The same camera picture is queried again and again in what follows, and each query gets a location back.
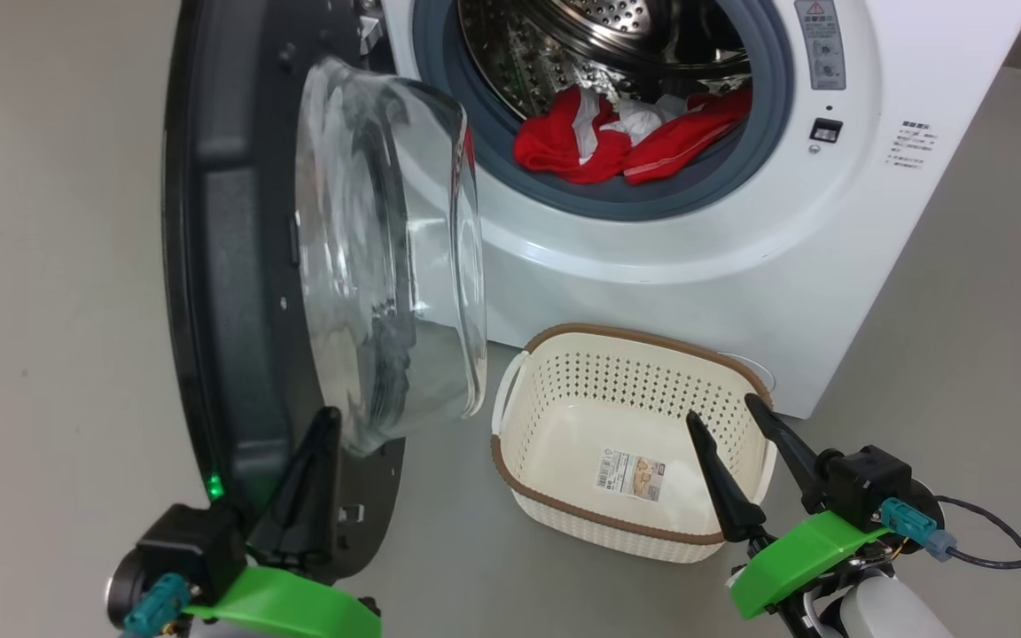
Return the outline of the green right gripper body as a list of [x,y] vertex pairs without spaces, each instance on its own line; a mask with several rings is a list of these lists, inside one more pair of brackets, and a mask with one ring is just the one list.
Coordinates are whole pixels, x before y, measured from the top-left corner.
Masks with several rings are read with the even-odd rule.
[[730,596],[744,620],[777,615],[793,637],[846,637],[840,604],[818,612],[820,597],[854,590],[866,571],[880,571],[892,549],[886,529],[863,533],[842,518],[823,512],[806,518],[781,537],[763,529],[760,510],[726,514],[726,540],[745,542],[749,561],[734,574]]

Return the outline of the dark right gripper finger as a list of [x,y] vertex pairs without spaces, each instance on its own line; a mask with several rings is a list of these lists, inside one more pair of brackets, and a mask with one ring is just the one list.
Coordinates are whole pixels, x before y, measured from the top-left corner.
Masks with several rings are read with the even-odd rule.
[[720,524],[726,542],[765,542],[763,525],[766,516],[753,504],[724,465],[717,451],[716,440],[704,427],[704,421],[690,409],[685,418],[694,452],[704,473],[706,490],[712,501],[714,516]]
[[803,509],[811,516],[826,511],[827,498],[815,468],[818,453],[812,451],[803,438],[760,395],[746,394],[745,406],[762,435],[776,445],[779,455],[794,477],[801,493],[799,501]]

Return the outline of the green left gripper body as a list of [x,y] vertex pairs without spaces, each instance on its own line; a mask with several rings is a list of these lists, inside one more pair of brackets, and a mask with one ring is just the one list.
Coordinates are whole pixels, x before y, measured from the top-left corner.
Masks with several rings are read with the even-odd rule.
[[272,637],[380,637],[382,618],[346,591],[263,566],[247,566],[215,604],[183,614]]

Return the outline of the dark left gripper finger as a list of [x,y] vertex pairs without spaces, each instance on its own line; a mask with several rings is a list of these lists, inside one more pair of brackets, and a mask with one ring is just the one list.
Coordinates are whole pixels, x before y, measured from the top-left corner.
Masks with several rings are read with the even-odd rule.
[[341,456],[340,409],[327,407],[317,413],[311,433],[315,436],[309,446],[307,495],[301,505],[303,532],[303,557],[315,569],[330,562],[335,536],[335,501],[338,490]]
[[250,536],[252,557],[260,565],[281,569],[303,569],[307,561],[303,553],[304,525],[301,505],[307,495],[309,446],[315,440],[311,429],[315,418],[297,446],[292,460],[268,503],[268,508],[256,522]]

